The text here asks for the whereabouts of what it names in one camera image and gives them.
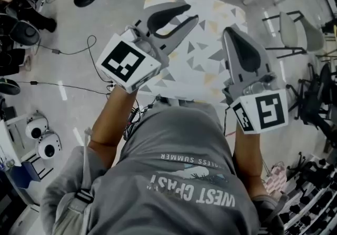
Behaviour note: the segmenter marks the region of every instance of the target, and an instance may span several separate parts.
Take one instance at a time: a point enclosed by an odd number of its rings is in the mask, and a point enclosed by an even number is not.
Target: gray chair
[[[291,19],[290,15],[299,15],[296,19]],[[280,35],[284,47],[268,47],[266,50],[289,50],[290,54],[278,56],[277,58],[285,58],[297,54],[306,54],[308,52],[317,52],[324,48],[325,40],[321,30],[314,27],[300,11],[280,12],[279,15],[264,18],[262,21],[269,19],[280,19]],[[298,47],[298,32],[296,22],[301,22],[306,37],[306,49]]]

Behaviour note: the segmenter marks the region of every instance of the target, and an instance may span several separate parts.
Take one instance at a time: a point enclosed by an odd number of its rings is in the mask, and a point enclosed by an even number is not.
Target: floor
[[[92,47],[96,60],[108,40],[114,33],[123,31],[126,25],[137,18],[143,8],[144,0],[96,0],[86,8],[77,8],[73,0],[48,0],[42,13],[57,19],[57,31],[53,34],[42,32],[41,44],[60,49],[65,53],[86,48],[86,40],[90,35],[97,37],[97,43]],[[271,24],[262,23],[266,16],[278,14],[281,11],[301,10],[314,25],[320,26],[330,20],[327,6],[323,0],[287,0],[277,7],[277,0],[256,0],[249,6],[243,5],[243,0],[222,0],[237,5],[246,12],[249,34],[265,47],[281,46],[278,35],[277,21]],[[305,46],[305,39],[300,40]],[[280,53],[269,52],[273,71],[278,75],[280,87],[286,83],[297,86],[299,78],[308,77],[307,63],[311,62],[319,71],[320,63],[313,55],[298,55],[284,60],[276,59]],[[19,73],[9,77],[16,81],[39,81],[73,85],[106,92],[106,85],[97,77],[88,51],[75,55],[56,55],[49,50],[39,48],[33,61],[33,69],[29,73]],[[49,121],[49,125],[60,136],[63,150],[46,165],[55,170],[44,179],[43,183],[32,182],[28,192],[36,202],[39,202],[44,188],[58,174],[74,146],[82,145],[84,130],[92,127],[106,97],[83,90],[66,88],[65,93],[52,85],[21,84],[22,92],[18,96],[6,97],[7,104],[16,107],[18,114],[41,111]],[[288,94],[289,104],[294,96]],[[153,97],[138,95],[140,105],[152,102]],[[224,120],[224,108],[215,107],[221,121]],[[324,135],[312,126],[306,126],[302,121],[293,119],[290,114],[289,125],[265,133],[261,136],[261,151],[267,166],[283,161],[285,165],[297,159],[297,153],[321,154],[324,146]],[[232,111],[227,116],[227,133],[235,130],[236,119]],[[233,149],[235,134],[227,137]]]

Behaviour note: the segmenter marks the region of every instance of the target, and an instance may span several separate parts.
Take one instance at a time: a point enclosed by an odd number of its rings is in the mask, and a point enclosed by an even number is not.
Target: person
[[[0,76],[29,72],[32,69],[32,52],[23,48],[0,52]]]
[[[87,234],[257,234],[277,206],[261,181],[260,135],[245,135],[237,126],[232,157],[213,106],[157,101],[111,167],[136,95],[115,86],[93,126]],[[82,178],[78,146],[43,195],[47,235],[62,197],[78,191]],[[273,234],[283,234],[279,218],[272,221]]]

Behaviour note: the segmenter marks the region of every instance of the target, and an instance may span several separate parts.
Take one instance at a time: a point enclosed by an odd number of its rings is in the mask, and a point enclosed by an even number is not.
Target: bag
[[[84,131],[84,153],[83,153],[83,180],[81,189],[76,193],[64,195],[56,210],[56,221],[53,225],[53,235],[85,235],[88,230],[88,223],[91,205],[94,197],[91,195],[91,174],[87,155],[88,136],[91,129]]]

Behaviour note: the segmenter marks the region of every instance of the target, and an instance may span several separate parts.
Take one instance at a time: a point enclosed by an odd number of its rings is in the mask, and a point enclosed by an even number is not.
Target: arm
[[[236,125],[233,162],[237,176],[243,182],[251,199],[258,195],[267,195],[261,180],[263,163],[260,135],[245,135],[239,124]]]
[[[114,162],[136,95],[137,91],[128,94],[116,86],[93,126],[89,147],[100,156],[106,168]]]

